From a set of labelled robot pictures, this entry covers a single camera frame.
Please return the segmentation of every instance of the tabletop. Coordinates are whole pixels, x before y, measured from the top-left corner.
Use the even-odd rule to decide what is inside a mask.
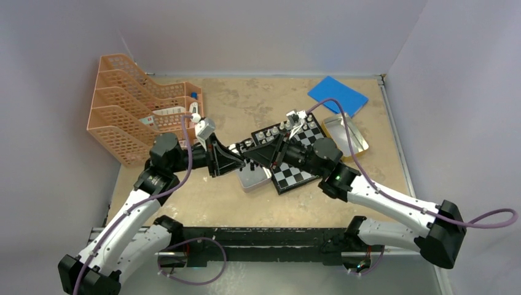
[[[251,137],[251,132],[286,120],[290,110],[303,110],[316,101],[307,95],[320,79],[307,78],[155,78],[169,84],[188,81],[203,89],[205,115],[215,121],[217,138],[230,145]],[[369,150],[360,156],[361,165],[376,182],[408,194],[382,92],[376,79],[339,79],[368,97],[369,102],[353,117]],[[313,114],[322,122],[333,113],[320,106]],[[356,168],[353,162],[347,165]],[[117,178],[110,221],[124,204],[143,168],[121,166]],[[183,179],[185,173],[178,173]],[[245,193],[236,173],[218,178],[208,169],[192,171],[188,182],[174,192],[145,226],[168,215],[185,226],[229,227],[346,227],[356,215],[390,221],[369,208],[330,199],[316,180],[283,195],[268,183]]]

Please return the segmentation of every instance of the orange plastic organizer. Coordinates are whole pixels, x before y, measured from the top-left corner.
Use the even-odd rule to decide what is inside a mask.
[[[194,92],[197,99],[190,97]],[[188,110],[192,103],[197,103],[199,114],[204,116],[201,88],[188,82],[156,84],[126,55],[103,56],[87,130],[125,166],[142,165],[157,135],[172,132],[181,144],[186,140],[181,120],[189,112],[161,116],[153,111],[176,106]],[[148,116],[154,116],[157,130],[139,121]],[[185,124],[194,144],[193,123],[186,119]]]

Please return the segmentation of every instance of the gray wall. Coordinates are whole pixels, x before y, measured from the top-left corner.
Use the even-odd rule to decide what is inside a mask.
[[[381,74],[426,0],[105,0],[137,62],[168,74]]]
[[[107,212],[119,163],[86,126],[114,28],[97,0],[0,4],[2,294],[61,294],[58,261]]]
[[[521,210],[521,2],[429,0],[391,67],[391,108],[420,198],[466,220]],[[484,222],[506,219],[491,218]],[[520,294],[521,222],[469,230],[455,294]]]

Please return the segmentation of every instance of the blue folder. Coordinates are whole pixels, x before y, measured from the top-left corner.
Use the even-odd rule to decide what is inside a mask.
[[[326,98],[335,98],[340,102],[340,105],[342,105],[343,111],[348,113],[350,117],[353,117],[368,101],[364,95],[343,85],[330,76],[324,78],[324,80],[311,89],[308,95],[316,101],[323,101]],[[340,109],[334,102],[328,101],[324,106],[335,114],[340,114]]]

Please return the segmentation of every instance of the black and white checkered board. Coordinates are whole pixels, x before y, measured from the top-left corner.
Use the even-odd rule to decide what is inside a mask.
[[[251,137],[256,144],[262,144],[273,140],[274,135],[286,131],[287,128],[289,128],[289,124],[287,121],[284,121],[252,132]],[[324,131],[313,114],[310,114],[306,120],[306,125],[297,132],[294,138],[300,141],[304,146],[308,146],[323,137],[326,137]],[[271,169],[271,172],[273,184],[279,195],[319,178],[318,176],[313,176],[286,163],[282,163],[276,169]]]

